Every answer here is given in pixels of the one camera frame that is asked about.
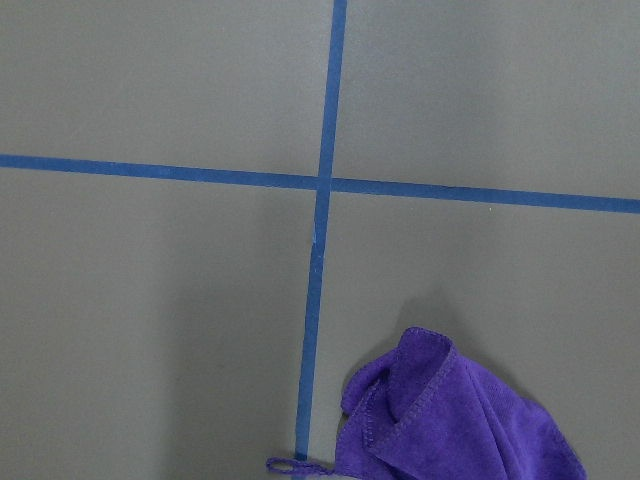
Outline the purple microfiber towel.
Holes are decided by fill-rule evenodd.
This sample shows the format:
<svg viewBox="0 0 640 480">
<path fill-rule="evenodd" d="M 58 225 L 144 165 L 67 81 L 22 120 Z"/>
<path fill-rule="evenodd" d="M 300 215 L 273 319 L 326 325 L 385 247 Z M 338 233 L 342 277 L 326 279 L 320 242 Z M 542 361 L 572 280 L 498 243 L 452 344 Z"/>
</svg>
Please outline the purple microfiber towel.
<svg viewBox="0 0 640 480">
<path fill-rule="evenodd" d="M 446 336 L 407 329 L 343 391 L 331 468 L 270 458 L 272 473 L 355 479 L 584 479 L 553 417 L 462 355 Z"/>
</svg>

